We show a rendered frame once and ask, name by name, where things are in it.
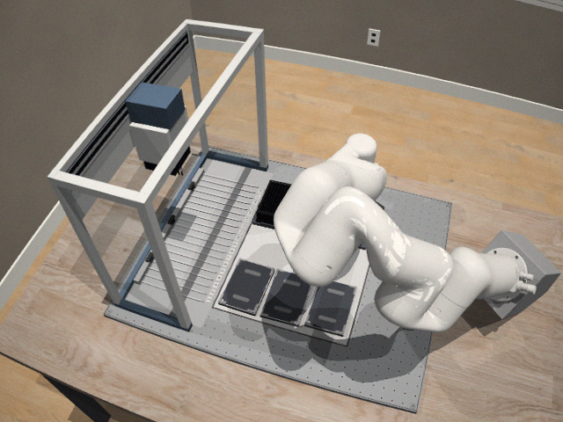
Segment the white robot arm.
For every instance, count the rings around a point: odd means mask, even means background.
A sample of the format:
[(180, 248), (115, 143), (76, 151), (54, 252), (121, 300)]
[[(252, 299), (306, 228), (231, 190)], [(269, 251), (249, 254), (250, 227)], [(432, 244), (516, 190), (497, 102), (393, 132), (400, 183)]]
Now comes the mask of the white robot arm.
[(376, 153), (371, 136), (351, 135), (326, 162), (302, 171), (276, 209), (275, 233), (301, 280), (331, 284), (364, 242), (382, 281), (378, 312), (399, 327), (430, 332), (448, 330), (475, 299), (535, 294), (537, 287), (526, 284), (534, 275), (513, 250), (457, 247), (448, 253), (404, 234), (375, 203), (387, 180)]

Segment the black deep-well plate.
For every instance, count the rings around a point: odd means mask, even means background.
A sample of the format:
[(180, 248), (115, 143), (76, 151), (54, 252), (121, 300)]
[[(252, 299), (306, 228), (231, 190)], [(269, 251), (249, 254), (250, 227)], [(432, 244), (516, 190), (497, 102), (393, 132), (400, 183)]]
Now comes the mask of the black deep-well plate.
[(256, 212), (256, 222), (264, 222), (274, 225), (274, 213), (282, 202), (282, 199), (284, 198), (290, 186), (291, 184), (269, 180), (267, 189)]

